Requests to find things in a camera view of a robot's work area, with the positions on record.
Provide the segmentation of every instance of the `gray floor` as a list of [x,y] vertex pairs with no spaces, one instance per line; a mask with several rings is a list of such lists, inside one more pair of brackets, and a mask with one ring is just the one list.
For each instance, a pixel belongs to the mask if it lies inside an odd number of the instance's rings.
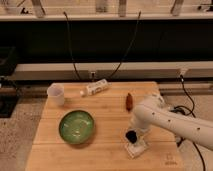
[[[190,106],[186,96],[164,96],[172,105]],[[197,117],[213,121],[213,95],[193,96]],[[0,170],[23,171],[32,141],[42,113],[45,98],[22,98],[11,119],[0,119]],[[200,147],[206,161],[207,171],[213,171],[213,152]],[[191,142],[185,141],[180,152],[186,171],[200,171],[202,165]]]

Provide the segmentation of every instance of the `paper cup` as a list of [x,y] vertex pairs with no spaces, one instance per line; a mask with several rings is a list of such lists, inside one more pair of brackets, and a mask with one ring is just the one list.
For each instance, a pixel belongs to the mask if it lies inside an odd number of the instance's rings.
[[48,98],[57,106],[64,104],[64,87],[61,84],[52,84],[47,89]]

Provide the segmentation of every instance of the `wire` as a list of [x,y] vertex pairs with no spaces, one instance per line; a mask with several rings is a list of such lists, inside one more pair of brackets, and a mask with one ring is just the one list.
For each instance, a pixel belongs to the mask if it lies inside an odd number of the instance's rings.
[[73,63],[73,67],[74,67],[74,69],[75,69],[75,73],[76,73],[78,79],[79,79],[79,80],[82,80],[81,77],[80,77],[80,74],[78,73],[78,70],[77,70],[77,68],[76,68],[75,59],[74,59],[74,57],[73,57],[69,18],[68,18],[67,13],[66,13],[65,11],[63,12],[63,14],[65,15],[66,21],[67,21],[67,37],[68,37],[69,54],[70,54],[70,57],[71,57],[71,59],[72,59],[72,63]]
[[192,102],[192,109],[190,110],[190,112],[188,114],[186,114],[186,115],[190,115],[190,114],[193,113],[193,111],[195,109],[195,102],[194,102],[194,100],[192,99],[192,97],[189,95],[189,93],[185,89],[185,83],[184,83],[184,77],[183,77],[183,75],[180,75],[180,79],[181,79],[182,89],[183,89],[184,93],[189,98],[189,100]]
[[196,148],[198,155],[200,156],[200,159],[201,159],[201,162],[202,162],[202,165],[203,165],[203,171],[206,171],[206,164],[205,164],[205,161],[203,159],[203,156],[202,156],[198,146],[194,142],[193,142],[193,145]]
[[20,7],[23,3],[25,3],[26,0],[22,0],[21,2],[18,3],[16,7]]
[[[192,109],[190,109],[190,108],[188,108],[188,107],[186,107],[184,105],[179,105],[179,106],[174,107],[173,111],[176,110],[177,112],[179,112],[179,113],[181,113],[182,115],[185,115],[185,116],[188,116],[188,115],[192,114],[192,116],[194,118],[196,118],[196,115],[194,114],[195,102],[194,102],[194,100],[192,99],[192,97],[188,94],[188,92],[185,89],[183,75],[180,75],[180,78],[181,78],[182,89],[183,89],[184,93],[186,94],[186,96],[192,102]],[[184,110],[181,110],[182,108],[186,109],[189,113],[185,113]],[[180,137],[180,138],[181,138],[180,141],[177,142],[177,146],[178,147],[180,147],[181,144],[183,143],[183,141],[185,141],[185,138],[183,138],[183,137]],[[200,152],[200,149],[197,147],[197,145],[194,142],[192,142],[192,143],[193,143],[193,145],[194,145],[194,147],[195,147],[195,149],[196,149],[196,151],[197,151],[197,153],[198,153],[198,155],[199,155],[199,157],[201,159],[202,166],[203,166],[203,171],[206,171],[206,164],[205,164],[204,158],[203,158],[203,156],[202,156],[202,154]]]
[[[178,106],[178,107],[175,107],[174,110],[171,110],[171,112],[181,113],[182,115],[187,116],[184,110],[183,110],[184,113],[183,113],[182,110],[180,110],[181,108],[184,108],[184,109],[186,109],[186,110],[188,110],[188,111],[191,111],[191,110],[190,110],[188,107],[186,107],[186,106]],[[191,114],[192,114],[192,116],[193,116],[194,118],[196,118],[196,115],[194,114],[194,112],[192,112]],[[180,147],[181,144],[182,144],[185,140],[186,140],[185,138],[180,137],[180,141],[177,142],[177,146]],[[205,164],[204,158],[203,158],[203,156],[202,156],[202,154],[201,154],[201,152],[200,152],[200,149],[197,147],[197,145],[196,145],[194,142],[192,142],[192,143],[193,143],[195,149],[197,150],[197,153],[198,153],[198,155],[199,155],[199,157],[200,157],[200,159],[201,159],[202,166],[203,166],[203,171],[206,171],[206,164]]]
[[120,63],[118,64],[117,68],[109,75],[108,79],[111,79],[117,73],[117,71],[121,67],[124,59],[129,54],[129,52],[130,52],[130,50],[131,50],[131,48],[132,48],[132,46],[135,42],[135,38],[136,38],[136,35],[137,35],[137,32],[138,32],[138,25],[139,25],[140,18],[141,18],[141,11],[138,13],[138,19],[137,19],[137,22],[136,22],[136,25],[135,25],[135,30],[134,30],[134,33],[133,33],[133,36],[132,36],[132,40],[130,41],[130,44],[129,44],[126,52],[124,53],[124,56],[121,58]]

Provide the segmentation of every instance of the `wooden table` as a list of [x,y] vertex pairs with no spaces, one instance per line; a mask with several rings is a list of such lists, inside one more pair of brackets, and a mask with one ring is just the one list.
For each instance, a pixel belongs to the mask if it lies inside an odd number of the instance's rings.
[[[124,148],[131,113],[125,109],[127,93],[134,104],[145,95],[159,93],[154,82],[110,83],[99,94],[80,97],[87,83],[66,83],[65,104],[54,106],[47,99],[40,120],[27,171],[141,171],[183,170],[183,163],[174,142],[174,135],[152,126],[146,136],[149,149],[132,159]],[[65,143],[58,133],[61,118],[69,111],[88,111],[95,120],[95,134],[82,145]]]

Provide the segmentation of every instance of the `bottle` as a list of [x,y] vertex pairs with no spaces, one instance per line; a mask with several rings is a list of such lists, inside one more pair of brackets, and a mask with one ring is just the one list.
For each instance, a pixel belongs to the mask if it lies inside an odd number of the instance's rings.
[[102,79],[100,81],[87,85],[84,90],[80,91],[80,94],[82,97],[87,95],[93,95],[107,89],[108,87],[109,87],[109,84],[107,80]]

